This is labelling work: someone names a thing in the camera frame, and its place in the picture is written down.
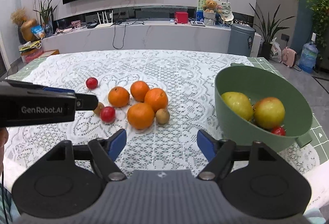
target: green bowl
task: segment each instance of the green bowl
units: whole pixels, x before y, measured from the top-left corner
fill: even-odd
[[[286,136],[272,134],[238,116],[221,98],[226,92],[244,93],[252,104],[266,97],[280,99],[286,110],[283,122]],[[224,137],[237,145],[251,145],[257,140],[280,152],[294,142],[303,147],[312,141],[310,106],[293,85],[272,72],[238,64],[223,69],[215,78],[215,107]]]

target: red fruit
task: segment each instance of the red fruit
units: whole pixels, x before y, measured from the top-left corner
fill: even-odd
[[[271,130],[271,133],[276,134],[276,135],[281,135],[281,136],[285,136],[286,135],[286,131],[283,127],[275,127]]]
[[[116,119],[116,110],[114,107],[106,106],[101,110],[101,119],[106,123],[111,123]]]
[[[96,78],[89,78],[86,80],[86,86],[90,90],[95,89],[97,85],[98,85],[98,80]]]

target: table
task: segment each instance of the table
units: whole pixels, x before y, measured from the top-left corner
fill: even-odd
[[[9,128],[5,157],[25,168],[61,140],[85,144],[93,138],[108,138],[125,128],[127,145],[116,164],[128,176],[136,168],[187,168],[196,175],[207,164],[197,147],[196,134],[204,129],[216,139],[222,137],[214,108],[214,78],[231,62],[254,65],[280,75],[263,58],[193,51],[92,51],[55,55],[33,62],[11,78],[21,79],[20,73],[30,73],[24,75],[24,81],[92,93],[105,105],[109,104],[107,94],[111,88],[119,85],[129,90],[136,80],[144,80],[151,88],[160,87],[167,92],[170,122],[165,126],[154,123],[144,131],[137,131],[127,123],[128,106],[117,110],[117,119],[110,125],[102,123],[91,111],[79,111],[75,121],[69,123]],[[98,79],[99,87],[90,91],[85,87],[85,80],[91,76]],[[310,132],[311,144],[302,149],[295,144],[279,153],[302,174],[328,160],[321,144],[328,139],[315,117]],[[77,163],[90,169],[87,162]],[[234,169],[246,164],[236,162]]]

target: dried flower arrangement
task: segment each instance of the dried flower arrangement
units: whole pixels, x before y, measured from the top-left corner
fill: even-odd
[[[27,20],[25,15],[25,7],[19,8],[15,12],[10,15],[10,19],[12,20],[13,24],[17,26],[22,26],[22,24]]]

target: green tiled tablecloth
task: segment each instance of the green tiled tablecloth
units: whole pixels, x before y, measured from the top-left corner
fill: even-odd
[[[273,65],[271,65],[265,58],[263,57],[248,57],[249,61],[258,68],[262,68],[265,70],[268,70],[280,77],[283,78],[283,76],[275,69]],[[37,58],[30,62],[28,65],[23,67],[20,71],[18,71],[16,74],[9,76],[9,79],[13,80],[22,80],[26,76],[28,76],[32,70],[37,68],[40,63],[42,63],[44,60],[46,60],[46,57],[44,58]],[[327,136],[325,135],[322,126],[319,124],[318,120],[315,118],[313,114],[313,123],[312,128],[310,129],[310,135],[312,137],[311,145],[314,147],[316,152],[319,155],[320,163],[324,163],[328,161],[329,156],[329,141]]]

